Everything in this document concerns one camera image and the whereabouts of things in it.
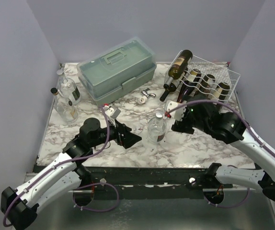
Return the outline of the clear bottle silver cap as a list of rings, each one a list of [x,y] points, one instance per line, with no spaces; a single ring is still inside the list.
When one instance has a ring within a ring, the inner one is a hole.
[[[163,140],[167,123],[165,121],[164,112],[157,112],[148,122],[148,140],[152,143],[158,143]]]

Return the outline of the clear bottle white label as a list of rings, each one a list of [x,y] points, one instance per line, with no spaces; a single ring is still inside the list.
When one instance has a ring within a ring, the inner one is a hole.
[[[72,123],[78,118],[78,111],[69,98],[60,95],[57,88],[51,88],[54,96],[54,109],[66,123]]]

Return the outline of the round clear bottle dark label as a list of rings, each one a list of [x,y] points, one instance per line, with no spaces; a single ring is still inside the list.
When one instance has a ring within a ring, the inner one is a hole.
[[[73,104],[78,104],[80,102],[80,91],[75,81],[66,77],[62,69],[57,70],[57,76],[57,87],[60,91],[60,94],[63,97],[69,98]]]

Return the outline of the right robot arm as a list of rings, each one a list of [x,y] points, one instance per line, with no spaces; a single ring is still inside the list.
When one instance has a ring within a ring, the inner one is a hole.
[[[241,115],[228,104],[199,94],[186,103],[169,101],[165,116],[175,120],[172,130],[193,134],[198,129],[213,139],[230,144],[260,168],[239,169],[212,163],[202,177],[202,187],[234,184],[261,191],[275,202],[275,149],[266,143]]]

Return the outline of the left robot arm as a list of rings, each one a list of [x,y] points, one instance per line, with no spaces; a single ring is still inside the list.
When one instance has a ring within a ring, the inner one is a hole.
[[[40,173],[15,189],[7,187],[3,190],[0,205],[4,214],[3,225],[24,230],[47,205],[64,193],[77,188],[86,189],[92,176],[83,162],[95,155],[93,148],[114,140],[128,149],[142,140],[131,130],[118,121],[101,128],[98,119],[86,119],[78,135]]]

